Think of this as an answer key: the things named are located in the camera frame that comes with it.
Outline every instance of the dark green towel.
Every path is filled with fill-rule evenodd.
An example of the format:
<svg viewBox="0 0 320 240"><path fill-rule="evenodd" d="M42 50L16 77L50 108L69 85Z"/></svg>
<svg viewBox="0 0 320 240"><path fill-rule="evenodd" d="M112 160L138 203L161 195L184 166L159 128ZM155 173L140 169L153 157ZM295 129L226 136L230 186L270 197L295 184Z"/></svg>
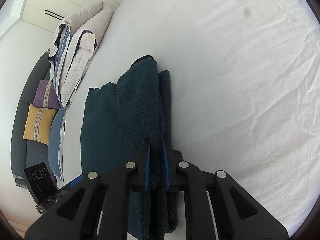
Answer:
<svg viewBox="0 0 320 240"><path fill-rule="evenodd" d="M170 134L169 72L158 75L151 56L134 62L117 84L89 89L81 129L84 174L110 172L130 160L132 153L151 141L150 192L130 195L128 232L139 240L162 240L167 230L167 196L163 180L162 141Z"/></svg>

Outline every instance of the folded duvet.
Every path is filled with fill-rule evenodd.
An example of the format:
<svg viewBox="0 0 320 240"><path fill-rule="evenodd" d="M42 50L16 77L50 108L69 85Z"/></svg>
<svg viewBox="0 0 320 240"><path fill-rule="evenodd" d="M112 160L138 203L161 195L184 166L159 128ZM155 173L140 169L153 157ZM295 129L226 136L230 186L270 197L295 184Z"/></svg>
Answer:
<svg viewBox="0 0 320 240"><path fill-rule="evenodd" d="M64 108L68 108L106 32L113 9L97 2L64 18L50 49L50 79Z"/></svg>

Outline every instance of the mattress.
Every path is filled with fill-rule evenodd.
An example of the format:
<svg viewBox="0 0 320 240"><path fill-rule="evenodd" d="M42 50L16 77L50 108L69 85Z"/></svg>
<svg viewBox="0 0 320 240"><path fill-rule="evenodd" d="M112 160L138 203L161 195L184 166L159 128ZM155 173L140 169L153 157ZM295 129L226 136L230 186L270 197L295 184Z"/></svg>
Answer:
<svg viewBox="0 0 320 240"><path fill-rule="evenodd" d="M66 113L63 173L81 174L90 87L152 55L172 86L172 148L228 172L291 236L320 194L320 28L305 0L125 0ZM180 223L166 239L185 239Z"/></svg>

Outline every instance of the pillow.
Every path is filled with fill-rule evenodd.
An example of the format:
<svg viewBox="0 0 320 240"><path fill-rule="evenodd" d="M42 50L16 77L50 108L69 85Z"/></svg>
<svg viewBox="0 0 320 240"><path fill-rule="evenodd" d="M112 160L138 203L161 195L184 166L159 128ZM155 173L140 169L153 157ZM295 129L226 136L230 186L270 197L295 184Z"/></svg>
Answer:
<svg viewBox="0 0 320 240"><path fill-rule="evenodd" d="M23 138L48 144L50 128L56 112L56 109L38 108L30 104Z"/></svg>
<svg viewBox="0 0 320 240"><path fill-rule="evenodd" d="M50 137L49 137L49 146L48 146L48 161L50 169L53 173L63 181L62 174L62 139L63 139L63 124L65 121L66 109L63 107L59 109L55 118L53 119Z"/></svg>
<svg viewBox="0 0 320 240"><path fill-rule="evenodd" d="M40 80L32 105L39 108L60 109L59 100L51 80Z"/></svg>

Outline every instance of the upholstered headboard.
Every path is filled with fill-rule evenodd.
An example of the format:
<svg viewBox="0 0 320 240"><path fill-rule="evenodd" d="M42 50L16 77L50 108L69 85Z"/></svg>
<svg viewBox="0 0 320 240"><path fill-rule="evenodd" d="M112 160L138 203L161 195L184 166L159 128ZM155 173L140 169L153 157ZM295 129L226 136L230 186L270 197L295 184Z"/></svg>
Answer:
<svg viewBox="0 0 320 240"><path fill-rule="evenodd" d="M47 51L36 63L24 86L13 123L11 137L11 170L16 185L19 187L27 188L22 179L22 171L27 167L42 162L47 165L52 180L56 182L56 178L49 168L48 146L40 142L24 140L22 138L28 117L29 104L33 103L40 80L49 80L49 76L50 63L49 52Z"/></svg>

